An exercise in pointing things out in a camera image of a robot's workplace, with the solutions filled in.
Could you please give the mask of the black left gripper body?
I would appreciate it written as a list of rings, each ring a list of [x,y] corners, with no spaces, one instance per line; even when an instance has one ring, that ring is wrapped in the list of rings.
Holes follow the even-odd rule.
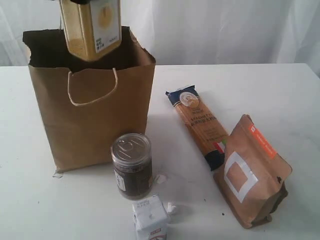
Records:
[[[66,3],[73,3],[73,4],[90,4],[93,3],[99,3],[100,0],[49,0],[51,2],[66,2]]]

